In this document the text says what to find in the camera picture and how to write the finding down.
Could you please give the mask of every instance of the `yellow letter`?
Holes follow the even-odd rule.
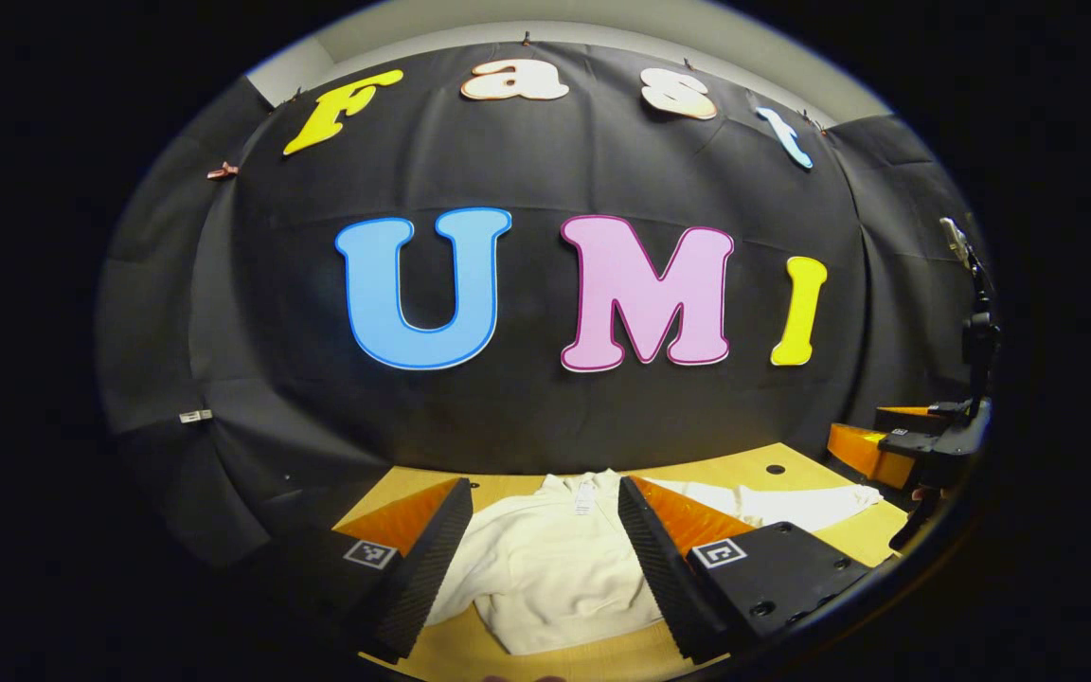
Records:
[[[558,69],[548,61],[488,61],[472,69],[473,75],[463,83],[463,95],[470,99],[558,99],[571,92],[558,81]]]
[[[348,83],[348,85],[343,87],[325,92],[324,95],[317,98],[317,107],[314,108],[311,117],[305,121],[305,128],[289,144],[286,144],[285,155],[300,152],[311,144],[333,139],[336,133],[343,130],[343,123],[336,121],[339,117],[339,111],[347,113],[349,117],[352,116],[352,113],[363,109],[371,103],[373,94],[376,92],[376,85],[393,85],[399,81],[403,81],[403,72],[401,70],[394,69],[391,72],[376,74],[375,76],[363,79],[363,81]]]
[[[815,306],[819,302],[819,286],[828,280],[828,268],[815,259],[794,255],[786,262],[786,271],[793,279],[793,294],[789,298],[789,319],[780,344],[774,347],[775,366],[802,366],[811,359],[811,328],[815,327]]]
[[[660,111],[671,111],[699,120],[718,116],[718,107],[706,97],[706,84],[688,74],[667,69],[643,69],[643,97]]]

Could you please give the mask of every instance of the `blue letter u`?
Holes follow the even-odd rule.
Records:
[[[407,219],[370,219],[343,228],[334,247],[347,261],[351,334],[377,362],[399,369],[445,369],[479,355],[494,334],[499,295],[494,241],[512,228],[499,208],[458,208],[436,219],[436,232],[454,242],[457,310],[448,324],[406,323],[398,294],[398,251],[411,240]]]

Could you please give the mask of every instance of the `white sweatshirt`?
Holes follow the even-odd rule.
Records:
[[[507,653],[533,655],[662,619],[618,515],[621,478],[614,470],[549,475],[532,495],[504,498],[473,514],[425,625],[448,621],[473,601]],[[789,521],[814,531],[882,499],[864,484],[754,492],[743,484],[732,491],[649,480],[755,527]]]

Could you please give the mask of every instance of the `letter m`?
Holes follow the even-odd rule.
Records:
[[[724,279],[735,250],[730,236],[708,227],[685,229],[658,276],[634,228],[619,217],[575,217],[564,222],[562,232],[579,251],[578,328],[575,344],[563,349],[564,368],[620,366],[625,349],[614,340],[614,311],[642,362],[654,361],[676,314],[680,333],[668,346],[670,361],[699,366],[727,358]]]

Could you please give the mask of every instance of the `wooden table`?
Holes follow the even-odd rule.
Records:
[[[784,474],[772,475],[765,470],[769,465],[782,465]],[[766,445],[745,453],[711,458],[711,460],[681,463],[655,469],[624,470],[666,480],[694,480],[694,482],[721,484],[733,488],[746,484],[753,491],[813,491],[851,484],[832,470],[782,444]],[[430,484],[458,476],[449,471],[406,469],[394,467],[371,489],[339,523],[399,500]],[[512,495],[531,495],[541,487],[544,476],[467,476],[478,488],[470,491],[473,511],[479,511],[497,500]],[[878,565],[891,555],[887,541],[907,521],[907,515],[890,502],[880,501],[858,515],[815,533],[819,539],[849,554],[865,565]],[[600,643],[584,644],[541,655],[515,657],[499,646],[471,605],[463,615],[424,627],[416,641],[411,656],[397,666],[385,665],[412,678],[430,682],[480,682],[489,674],[509,679],[511,682],[533,682],[555,674],[567,682],[589,681],[662,681],[702,668],[680,656],[668,626],[662,622]],[[706,665],[714,665],[715,659]]]

